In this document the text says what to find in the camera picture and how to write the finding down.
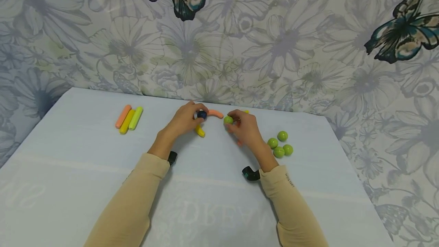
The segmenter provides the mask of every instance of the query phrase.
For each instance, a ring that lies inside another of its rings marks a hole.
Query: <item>wrist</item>
[[[256,158],[271,154],[270,146],[262,138],[248,147]]]
[[[170,142],[173,144],[177,138],[178,135],[175,133],[175,130],[166,126],[157,133],[156,140],[160,140],[161,142]]]
[[[175,140],[176,137],[174,134],[170,134],[169,131],[159,131],[148,153],[161,159],[168,160],[169,153],[171,152]]]

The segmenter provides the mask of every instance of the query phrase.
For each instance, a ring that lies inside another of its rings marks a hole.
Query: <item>yellow stick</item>
[[[127,117],[125,118],[125,120],[122,123],[122,126],[119,129],[119,133],[124,135],[127,133],[128,131],[128,125],[130,125],[131,119],[133,118],[133,115],[135,115],[135,111],[133,109],[131,109],[128,114]]]

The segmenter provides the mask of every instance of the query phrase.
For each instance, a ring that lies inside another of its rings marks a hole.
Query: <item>dark blue ball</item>
[[[200,111],[198,112],[198,114],[197,114],[197,117],[202,117],[202,118],[206,119],[206,117],[207,117],[207,112],[205,112],[205,111],[203,111],[203,110],[200,110]]]

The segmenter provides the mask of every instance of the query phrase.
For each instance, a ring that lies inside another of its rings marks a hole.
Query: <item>orange magnetic stick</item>
[[[209,111],[207,112],[207,116],[215,116],[217,118],[223,118],[224,115],[220,112],[218,112],[217,110],[213,110],[213,109],[209,109]]]
[[[125,117],[127,117],[128,112],[131,110],[131,105],[126,105],[122,112],[120,113],[119,118],[116,121],[116,128],[120,129],[122,126],[123,121],[125,120]]]

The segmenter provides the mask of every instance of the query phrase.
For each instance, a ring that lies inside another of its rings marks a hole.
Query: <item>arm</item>
[[[277,230],[283,247],[328,247],[323,232],[308,205],[291,182],[285,166],[279,166],[271,149],[263,141],[256,118],[242,111],[229,112],[240,127],[226,125],[229,132],[253,152],[261,169],[261,184],[271,199],[277,218]]]
[[[170,150],[172,143],[159,135],[155,143],[162,143]],[[140,246],[149,228],[149,211],[155,193],[168,169],[164,156],[159,158],[150,151],[143,154],[99,216],[84,247]]]
[[[194,112],[208,109],[189,102],[157,134],[156,140],[105,207],[84,247],[139,247],[149,229],[149,212],[160,181],[169,169],[168,157],[176,138],[204,120]]]
[[[319,223],[288,176],[285,165],[260,170],[265,194],[274,205],[283,247],[328,247]]]

